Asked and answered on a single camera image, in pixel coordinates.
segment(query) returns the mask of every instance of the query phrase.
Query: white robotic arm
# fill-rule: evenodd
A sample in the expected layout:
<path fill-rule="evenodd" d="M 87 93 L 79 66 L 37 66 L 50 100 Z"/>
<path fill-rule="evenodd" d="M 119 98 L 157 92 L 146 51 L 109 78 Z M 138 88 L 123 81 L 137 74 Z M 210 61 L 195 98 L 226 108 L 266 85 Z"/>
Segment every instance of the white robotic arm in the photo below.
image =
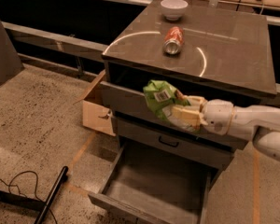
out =
<path fill-rule="evenodd" d="M 254 147 L 280 161 L 280 109 L 252 105 L 246 108 L 212 100 L 203 106 L 204 128 L 210 133 L 252 141 Z"/>

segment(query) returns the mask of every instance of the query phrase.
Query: concrete floor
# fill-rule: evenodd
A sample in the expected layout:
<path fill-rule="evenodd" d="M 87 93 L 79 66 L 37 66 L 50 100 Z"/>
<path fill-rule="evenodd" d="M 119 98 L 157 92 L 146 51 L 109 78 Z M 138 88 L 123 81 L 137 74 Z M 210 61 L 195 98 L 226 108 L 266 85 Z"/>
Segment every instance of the concrete floor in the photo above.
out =
<path fill-rule="evenodd" d="M 81 125 L 73 105 L 88 82 L 39 67 L 25 69 L 0 87 L 0 178 L 38 173 L 37 196 L 46 199 L 62 167 L 68 180 L 51 207 L 58 223 L 125 223 L 91 204 L 117 155 L 115 138 Z M 22 193 L 34 197 L 35 176 L 18 177 Z M 0 182 L 0 189 L 7 187 Z M 1 223 L 34 223 L 36 212 L 0 203 Z M 45 223 L 54 223 L 51 214 Z M 249 144 L 237 151 L 209 193 L 207 224 L 280 223 L 280 163 Z"/>

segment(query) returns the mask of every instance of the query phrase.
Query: orange line on floor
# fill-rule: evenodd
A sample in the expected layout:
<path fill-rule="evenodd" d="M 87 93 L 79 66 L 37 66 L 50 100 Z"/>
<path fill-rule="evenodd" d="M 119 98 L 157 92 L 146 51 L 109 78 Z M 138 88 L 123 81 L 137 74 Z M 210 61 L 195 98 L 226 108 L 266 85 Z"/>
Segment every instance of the orange line on floor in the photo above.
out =
<path fill-rule="evenodd" d="M 85 189 L 76 187 L 75 185 L 72 185 L 72 184 L 70 184 L 70 183 L 65 183 L 65 184 L 64 184 L 64 187 L 65 187 L 66 189 L 69 189 L 69 190 L 71 190 L 71 191 L 73 191 L 73 192 L 75 192 L 75 193 L 77 193 L 77 194 L 83 196 L 83 197 L 88 197 L 88 193 L 89 193 L 89 192 L 88 192 L 87 190 L 85 190 Z"/>
<path fill-rule="evenodd" d="M 68 173 L 73 171 L 75 163 L 81 158 L 82 154 L 85 152 L 86 148 L 91 144 L 93 138 L 95 137 L 96 132 L 93 132 L 86 142 L 83 144 L 82 148 L 77 152 L 75 157 L 72 159 L 71 163 L 68 165 Z"/>
<path fill-rule="evenodd" d="M 259 152 L 253 153 L 253 224 L 260 224 L 259 216 Z"/>

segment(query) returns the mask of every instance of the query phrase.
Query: red soda can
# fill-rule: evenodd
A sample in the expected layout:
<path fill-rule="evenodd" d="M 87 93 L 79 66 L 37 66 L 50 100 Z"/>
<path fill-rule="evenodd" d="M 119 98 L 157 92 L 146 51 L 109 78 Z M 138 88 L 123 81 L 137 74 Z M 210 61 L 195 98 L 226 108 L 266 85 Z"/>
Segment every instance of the red soda can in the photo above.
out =
<path fill-rule="evenodd" d="M 184 44 L 183 35 L 183 29 L 178 26 L 172 27 L 165 37 L 163 50 L 170 55 L 179 53 Z"/>

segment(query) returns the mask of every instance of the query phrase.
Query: dresser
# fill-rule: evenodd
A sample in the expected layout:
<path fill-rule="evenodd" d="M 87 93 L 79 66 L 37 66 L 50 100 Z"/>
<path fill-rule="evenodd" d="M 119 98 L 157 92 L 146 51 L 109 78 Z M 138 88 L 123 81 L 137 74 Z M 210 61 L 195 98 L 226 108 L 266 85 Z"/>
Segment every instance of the dresser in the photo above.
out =
<path fill-rule="evenodd" d="M 162 45 L 179 26 L 185 43 L 176 56 Z M 112 111 L 119 154 L 95 205 L 132 223 L 204 223 L 207 195 L 246 141 L 196 133 L 159 120 L 143 94 L 151 79 L 186 95 L 238 106 L 265 105 L 276 95 L 265 17 L 209 7 L 188 7 L 167 21 L 153 1 L 103 52 L 106 80 L 99 85 Z"/>

